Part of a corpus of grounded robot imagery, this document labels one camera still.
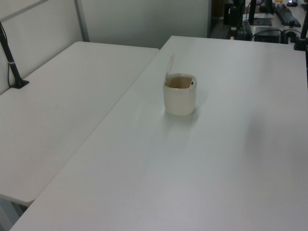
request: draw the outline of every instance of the white tabletop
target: white tabletop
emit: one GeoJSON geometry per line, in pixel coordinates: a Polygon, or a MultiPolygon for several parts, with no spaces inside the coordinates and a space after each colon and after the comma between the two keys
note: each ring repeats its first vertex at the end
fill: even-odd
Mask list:
{"type": "Polygon", "coordinates": [[[0,96],[0,197],[29,205],[158,49],[77,42],[0,96]]]}
{"type": "Polygon", "coordinates": [[[307,140],[304,52],[171,37],[12,231],[306,231],[307,140]],[[172,54],[187,117],[164,109],[172,54]]]}

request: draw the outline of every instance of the cup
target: cup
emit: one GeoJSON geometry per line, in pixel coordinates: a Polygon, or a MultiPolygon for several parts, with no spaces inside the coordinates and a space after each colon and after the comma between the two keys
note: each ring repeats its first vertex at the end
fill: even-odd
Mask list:
{"type": "Polygon", "coordinates": [[[188,116],[195,108],[197,80],[189,74],[170,75],[173,60],[174,56],[170,59],[164,83],[165,109],[174,116],[188,116]]]}

